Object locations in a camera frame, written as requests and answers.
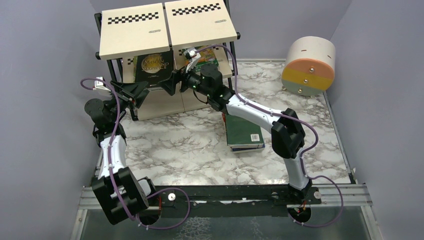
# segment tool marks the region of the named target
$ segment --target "marble table top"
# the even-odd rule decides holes
[[[239,92],[274,109],[291,108],[299,119],[315,127],[318,145],[305,153],[310,176],[325,175],[336,183],[349,183],[340,145],[324,96],[299,96],[282,90],[283,62],[240,62]],[[121,124],[127,135],[126,164],[137,179],[148,176],[155,185],[260,185],[287,184],[281,157],[271,147],[271,135],[262,130],[265,149],[234,154],[227,146],[220,112],[207,107],[194,111]],[[305,146],[314,142],[306,132]],[[328,184],[317,179],[316,184]]]

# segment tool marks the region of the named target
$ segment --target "black and white checkered strip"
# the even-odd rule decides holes
[[[124,24],[124,23],[132,23],[132,22],[139,22],[146,21],[146,20],[152,20],[152,19],[158,19],[159,18],[159,12],[149,12],[147,14],[142,15],[129,15],[129,16],[123,16],[123,17],[109,17],[107,20],[107,24]]]
[[[218,50],[219,48],[217,46],[214,46],[213,49]],[[183,50],[182,49],[178,50],[178,55],[180,55],[180,56],[183,55]]]
[[[202,12],[209,12],[209,11],[215,11],[215,9],[221,9],[219,3],[215,4],[209,4],[209,5],[203,5],[203,6],[192,6],[192,7],[185,7],[184,9],[178,8],[178,9],[172,9],[172,15],[183,15],[183,14],[195,14],[195,13],[202,13]]]

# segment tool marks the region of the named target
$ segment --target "barcode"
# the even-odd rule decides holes
[[[259,134],[251,134],[250,139],[252,140],[252,142],[259,142]]]

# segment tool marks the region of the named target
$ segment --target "gray wall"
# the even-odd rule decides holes
[[[331,41],[327,91],[383,237],[422,239],[424,1],[353,0]]]
[[[352,0],[230,0],[238,58],[285,59],[304,36],[330,39]],[[90,0],[102,10],[161,3],[161,0]]]
[[[88,0],[0,3],[0,238],[69,239],[99,148],[80,79],[104,73]]]

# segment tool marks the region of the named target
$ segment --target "book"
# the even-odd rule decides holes
[[[232,149],[263,149],[261,127],[238,116],[223,114],[227,145]]]
[[[207,46],[197,46],[197,47],[195,47],[195,49],[198,50],[198,49],[202,49],[202,48],[205,48],[205,47],[207,47]],[[181,50],[182,53],[184,53],[185,50],[187,50],[187,48],[182,49]],[[201,51],[199,54],[200,54],[201,57],[200,57],[199,61],[197,62],[196,66],[194,67],[194,70],[196,72],[200,72],[200,68],[203,65],[208,64],[208,63],[213,63],[216,66],[219,65],[218,59],[215,56],[213,48],[205,49],[205,50]],[[189,60],[187,60],[187,58],[185,56],[184,56],[184,59],[185,59],[185,65],[189,64]]]
[[[168,79],[174,70],[173,50],[135,56],[134,78],[135,82],[148,82],[147,88],[160,88],[158,82]]]
[[[249,153],[249,152],[256,152],[256,151],[262,151],[265,149],[265,144],[262,144],[261,147],[255,147],[255,148],[231,148],[231,152],[235,154],[241,154],[241,153]]]

